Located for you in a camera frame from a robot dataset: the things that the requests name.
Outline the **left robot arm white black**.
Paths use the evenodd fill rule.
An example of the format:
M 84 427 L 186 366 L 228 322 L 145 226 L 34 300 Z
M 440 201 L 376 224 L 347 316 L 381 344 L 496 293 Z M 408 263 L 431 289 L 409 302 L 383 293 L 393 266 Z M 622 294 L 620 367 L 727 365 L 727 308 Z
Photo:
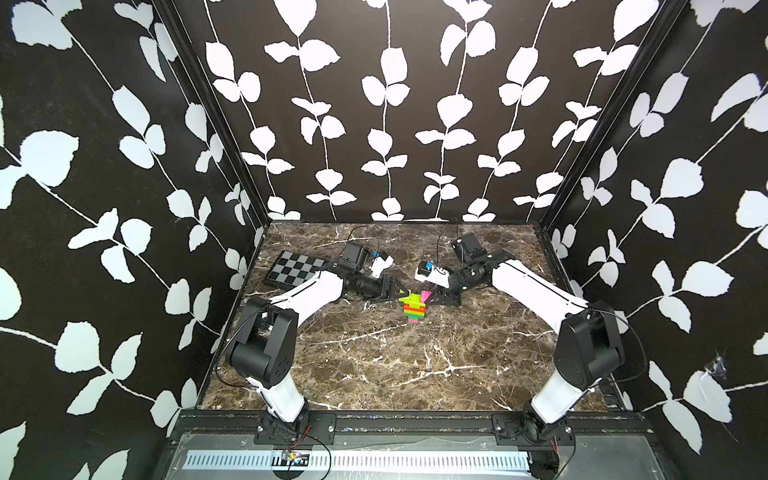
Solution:
M 241 326 L 224 347 L 224 358 L 256 388 L 267 412 L 296 430 L 304 428 L 309 409 L 290 374 L 299 327 L 348 291 L 371 301 L 397 301 L 409 295 L 402 282 L 383 273 L 394 264 L 391 255 L 376 253 L 372 273 L 363 272 L 369 254 L 361 244 L 349 242 L 337 258 L 291 290 L 271 299 L 250 299 Z

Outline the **lime small lego brick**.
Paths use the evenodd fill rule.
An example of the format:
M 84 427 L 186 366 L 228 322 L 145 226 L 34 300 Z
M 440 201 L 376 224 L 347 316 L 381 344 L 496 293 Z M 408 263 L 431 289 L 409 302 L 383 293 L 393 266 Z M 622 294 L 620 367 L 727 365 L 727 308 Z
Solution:
M 406 295 L 406 296 L 403 296 L 403 297 L 399 298 L 399 301 L 400 301 L 400 302 L 402 302 L 403 304 L 404 304 L 404 303 L 405 303 L 407 300 L 420 300 L 420 301 L 421 301 L 421 297 L 420 297 L 420 295 L 421 295 L 421 293 L 420 293 L 420 292 L 413 292 L 413 291 L 410 291 L 408 295 Z

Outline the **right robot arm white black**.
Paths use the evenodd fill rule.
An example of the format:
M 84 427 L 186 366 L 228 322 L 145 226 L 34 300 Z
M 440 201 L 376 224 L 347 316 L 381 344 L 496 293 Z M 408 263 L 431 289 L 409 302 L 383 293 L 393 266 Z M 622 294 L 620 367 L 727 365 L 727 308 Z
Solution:
M 462 295 L 488 284 L 531 310 L 557 335 L 554 371 L 524 410 L 523 425 L 543 435 L 581 398 L 625 362 L 619 318 L 604 302 L 590 303 L 545 280 L 511 253 L 487 251 L 473 234 L 452 242 L 460 268 L 422 261 L 415 277 L 435 286 L 427 300 L 458 306 Z

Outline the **red long lego brick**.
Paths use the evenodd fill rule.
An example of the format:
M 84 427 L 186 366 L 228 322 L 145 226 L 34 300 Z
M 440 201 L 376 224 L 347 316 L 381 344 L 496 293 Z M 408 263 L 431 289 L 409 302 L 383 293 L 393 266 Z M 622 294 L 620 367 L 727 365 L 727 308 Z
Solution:
M 415 315 L 425 316 L 425 310 L 424 309 L 411 309 L 411 308 L 404 308 L 404 313 L 412 313 Z

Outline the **lime long lego brick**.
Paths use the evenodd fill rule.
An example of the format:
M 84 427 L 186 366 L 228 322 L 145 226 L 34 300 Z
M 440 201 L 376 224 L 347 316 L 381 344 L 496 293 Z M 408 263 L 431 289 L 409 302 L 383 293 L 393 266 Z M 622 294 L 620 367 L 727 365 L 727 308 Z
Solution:
M 411 309 L 424 309 L 426 312 L 426 305 L 422 303 L 420 300 L 407 300 L 404 303 L 404 308 L 411 308 Z

